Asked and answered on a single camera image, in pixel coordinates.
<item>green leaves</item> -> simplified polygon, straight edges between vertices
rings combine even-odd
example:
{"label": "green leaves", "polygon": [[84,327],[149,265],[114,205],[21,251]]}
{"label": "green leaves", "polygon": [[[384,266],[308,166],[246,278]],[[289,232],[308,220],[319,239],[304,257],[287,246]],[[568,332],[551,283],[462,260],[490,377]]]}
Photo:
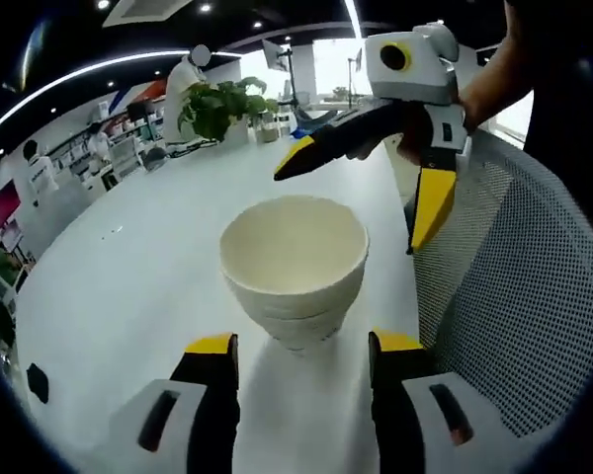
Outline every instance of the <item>green leaves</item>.
{"label": "green leaves", "polygon": [[178,117],[178,128],[189,122],[194,132],[204,138],[224,141],[231,119],[242,120],[270,111],[277,112],[277,101],[266,101],[262,96],[247,96],[249,87],[255,86],[266,92],[266,83],[256,77],[246,77],[234,83],[226,81],[213,86],[207,82],[192,84],[185,91],[182,112]]}

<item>white bowl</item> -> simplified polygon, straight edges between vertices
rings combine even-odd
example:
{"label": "white bowl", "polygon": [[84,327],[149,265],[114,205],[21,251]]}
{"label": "white bowl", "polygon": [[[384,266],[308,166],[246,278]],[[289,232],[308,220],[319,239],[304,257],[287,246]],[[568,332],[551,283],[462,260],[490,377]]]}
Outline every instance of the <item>white bowl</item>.
{"label": "white bowl", "polygon": [[340,329],[368,251],[367,230],[349,207],[309,196],[260,202],[220,239],[221,269],[244,311],[293,350]]}

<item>bowl rim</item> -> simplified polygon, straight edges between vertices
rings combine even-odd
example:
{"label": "bowl rim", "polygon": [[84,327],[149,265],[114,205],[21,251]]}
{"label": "bowl rim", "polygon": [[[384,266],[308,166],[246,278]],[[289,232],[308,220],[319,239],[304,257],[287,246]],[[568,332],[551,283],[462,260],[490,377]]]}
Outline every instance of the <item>bowl rim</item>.
{"label": "bowl rim", "polygon": [[[261,204],[265,204],[268,202],[272,202],[275,200],[281,200],[284,198],[308,198],[308,199],[317,199],[317,200],[326,200],[328,202],[332,202],[334,205],[338,205],[341,207],[345,207],[346,209],[349,210],[349,212],[351,213],[352,217],[354,218],[354,220],[356,222],[358,222],[358,224],[360,225],[361,229],[363,230],[363,236],[364,236],[364,242],[365,245],[363,246],[363,249],[360,253],[360,256],[358,257],[358,259],[356,260],[356,262],[352,265],[351,270],[349,270],[348,272],[346,272],[343,276],[341,276],[340,278],[328,283],[328,284],[322,284],[319,286],[314,286],[312,289],[308,289],[306,291],[294,291],[294,292],[277,292],[277,291],[271,291],[268,289],[262,289],[256,286],[252,286],[250,284],[244,284],[241,281],[239,281],[238,279],[234,278],[224,267],[224,263],[223,263],[223,258],[222,258],[222,239],[224,238],[224,234],[226,233],[226,231],[229,229],[229,227],[242,215],[244,214],[246,211],[257,207],[258,205]],[[253,293],[258,293],[258,294],[265,294],[268,296],[303,296],[306,294],[313,294],[316,293],[318,291],[322,291],[324,289],[327,289],[329,287],[332,287],[336,284],[338,284],[340,281],[342,281],[344,278],[348,277],[349,275],[351,275],[353,272],[355,272],[360,266],[362,266],[365,261],[367,260],[367,256],[369,255],[369,247],[371,244],[371,240],[369,238],[369,232],[367,230],[367,227],[365,227],[365,224],[363,224],[363,222],[356,216],[356,213],[354,212],[354,209],[352,209],[350,206],[345,205],[345,204],[341,204],[340,202],[337,202],[334,199],[331,199],[329,197],[319,197],[319,196],[311,196],[311,195],[284,195],[284,196],[279,196],[279,197],[273,197],[271,199],[264,199],[261,200],[253,205],[250,205],[248,207],[246,207],[244,210],[242,210],[239,214],[237,214],[237,216],[232,219],[228,225],[224,228],[224,230],[222,231],[220,237],[219,237],[219,268],[221,270],[221,273],[227,277],[229,280],[231,280],[234,284],[236,284],[237,286],[240,286],[248,291],[251,291]]]}

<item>ceiling vent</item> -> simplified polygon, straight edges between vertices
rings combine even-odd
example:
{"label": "ceiling vent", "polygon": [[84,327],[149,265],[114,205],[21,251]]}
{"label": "ceiling vent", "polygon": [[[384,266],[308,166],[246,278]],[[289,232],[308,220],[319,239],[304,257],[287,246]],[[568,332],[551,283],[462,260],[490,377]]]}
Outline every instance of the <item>ceiling vent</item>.
{"label": "ceiling vent", "polygon": [[164,22],[193,0],[121,0],[103,26],[129,23]]}

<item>yellow pad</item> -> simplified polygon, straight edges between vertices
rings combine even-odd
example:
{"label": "yellow pad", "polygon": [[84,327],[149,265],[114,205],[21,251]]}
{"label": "yellow pad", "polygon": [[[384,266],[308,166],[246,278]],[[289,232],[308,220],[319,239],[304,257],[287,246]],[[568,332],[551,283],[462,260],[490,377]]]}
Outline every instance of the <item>yellow pad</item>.
{"label": "yellow pad", "polygon": [[456,180],[457,173],[454,171],[422,168],[411,236],[413,252],[430,242],[446,222],[453,209]]}
{"label": "yellow pad", "polygon": [[224,333],[195,341],[187,346],[185,354],[228,354],[228,343],[232,335],[233,333]]}
{"label": "yellow pad", "polygon": [[288,163],[290,160],[292,160],[297,153],[299,153],[303,148],[311,145],[312,143],[314,143],[314,139],[309,135],[304,136],[301,140],[299,140],[297,143],[295,143],[293,145],[293,147],[290,149],[288,156],[286,156],[286,158],[284,158],[284,161],[282,161],[281,164],[275,170],[275,174],[279,173],[279,171],[284,166],[286,166],[286,163]]}
{"label": "yellow pad", "polygon": [[380,341],[380,349],[383,353],[393,351],[413,351],[424,349],[421,344],[402,333],[392,333],[384,329],[374,328],[374,333]]}

